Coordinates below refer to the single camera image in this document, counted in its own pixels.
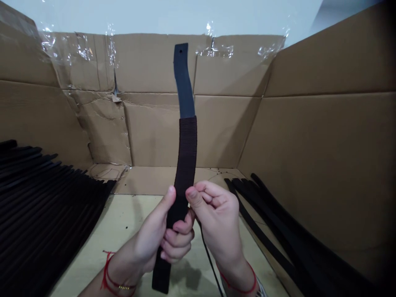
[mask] cardboard floor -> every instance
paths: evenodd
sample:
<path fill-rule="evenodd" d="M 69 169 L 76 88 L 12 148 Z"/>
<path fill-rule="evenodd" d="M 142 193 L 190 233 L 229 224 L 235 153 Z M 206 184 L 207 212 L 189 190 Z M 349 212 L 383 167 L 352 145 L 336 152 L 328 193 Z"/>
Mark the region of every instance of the cardboard floor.
<path fill-rule="evenodd" d="M 105 265 L 106 254 L 102 251 L 117 251 L 139 230 L 144 218 L 161 198 L 162 196 L 117 194 L 110 197 L 90 238 L 59 280 L 51 296 L 77 296 Z M 191 251 L 172 267 L 169 297 L 219 296 L 197 223 L 194 224 L 194 231 L 196 236 Z M 240 231 L 246 259 L 263 283 L 267 295 L 288 296 L 242 219 Z M 143 277 L 136 296 L 164 296 L 151 289 L 151 279 L 151 273 Z"/>

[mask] black strap pile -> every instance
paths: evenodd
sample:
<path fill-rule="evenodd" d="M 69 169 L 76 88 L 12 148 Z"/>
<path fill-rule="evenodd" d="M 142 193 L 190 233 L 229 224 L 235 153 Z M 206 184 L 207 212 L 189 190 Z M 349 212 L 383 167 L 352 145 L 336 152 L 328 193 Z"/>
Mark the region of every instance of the black strap pile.
<path fill-rule="evenodd" d="M 275 260 L 284 268 L 306 297 L 373 296 L 372 283 L 339 258 L 301 226 L 271 195 L 254 173 L 252 179 L 225 179 L 239 201 L 239 211 Z M 241 203 L 236 190 L 263 218 L 292 262 L 274 246 Z"/>
<path fill-rule="evenodd" d="M 45 296 L 97 223 L 116 181 L 52 162 L 39 147 L 0 143 L 0 292 Z"/>

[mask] person's left hand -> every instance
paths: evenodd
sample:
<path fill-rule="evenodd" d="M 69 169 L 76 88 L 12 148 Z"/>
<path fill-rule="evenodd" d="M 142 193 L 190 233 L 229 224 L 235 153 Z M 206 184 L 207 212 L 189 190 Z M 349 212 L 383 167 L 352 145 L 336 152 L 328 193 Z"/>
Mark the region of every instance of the person's left hand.
<path fill-rule="evenodd" d="M 160 245 L 163 248 L 161 258 L 172 264 L 189 252 L 191 240 L 194 238 L 194 211 L 189 209 L 184 221 L 177 221 L 173 229 L 166 229 L 167 213 L 175 199 L 176 190 L 171 186 L 156 208 L 144 220 L 140 230 L 113 256 L 109 264 L 109 273 L 113 270 L 112 267 L 120 265 L 124 267 L 124 271 L 137 272 L 131 276 L 133 279 L 152 271 Z"/>

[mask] forearm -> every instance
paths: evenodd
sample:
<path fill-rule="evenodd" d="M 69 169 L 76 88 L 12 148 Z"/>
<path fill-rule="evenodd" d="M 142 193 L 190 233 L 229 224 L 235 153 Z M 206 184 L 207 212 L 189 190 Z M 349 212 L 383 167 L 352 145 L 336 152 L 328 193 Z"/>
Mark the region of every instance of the forearm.
<path fill-rule="evenodd" d="M 89 285 L 80 293 L 79 297 L 130 297 L 136 290 L 136 285 L 143 276 L 142 270 L 137 267 L 124 263 L 121 258 L 115 254 L 108 263 L 107 275 L 105 276 L 105 268 L 103 268 Z M 104 288 L 104 277 L 107 288 Z M 114 283 L 125 287 L 133 287 L 129 290 L 120 289 Z"/>
<path fill-rule="evenodd" d="M 245 257 L 237 262 L 216 262 L 222 274 L 222 283 L 227 297 L 256 297 L 259 283 Z"/>

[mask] cardboard flap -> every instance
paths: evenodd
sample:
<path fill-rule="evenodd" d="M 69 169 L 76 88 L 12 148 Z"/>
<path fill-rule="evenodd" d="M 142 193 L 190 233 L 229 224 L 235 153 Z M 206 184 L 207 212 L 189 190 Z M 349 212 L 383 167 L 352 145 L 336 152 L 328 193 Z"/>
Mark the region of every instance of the cardboard flap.
<path fill-rule="evenodd" d="M 189 75 L 193 86 L 196 52 L 210 47 L 205 35 L 122 34 L 116 44 L 117 87 L 120 92 L 177 93 L 173 74 L 174 45 L 189 44 Z"/>
<path fill-rule="evenodd" d="M 0 1 L 0 80 L 59 86 L 35 23 Z"/>
<path fill-rule="evenodd" d="M 124 106 L 114 103 L 113 94 L 65 91 L 82 128 L 90 138 L 95 163 L 131 165 Z"/>
<path fill-rule="evenodd" d="M 220 54 L 198 56 L 194 94 L 261 97 L 268 66 L 284 40 L 278 35 L 215 38 L 213 48 Z"/>
<path fill-rule="evenodd" d="M 112 37 L 86 33 L 49 33 L 48 53 L 62 89 L 112 91 L 115 87 Z"/>
<path fill-rule="evenodd" d="M 265 97 L 396 90 L 385 8 L 372 6 L 280 51 Z"/>

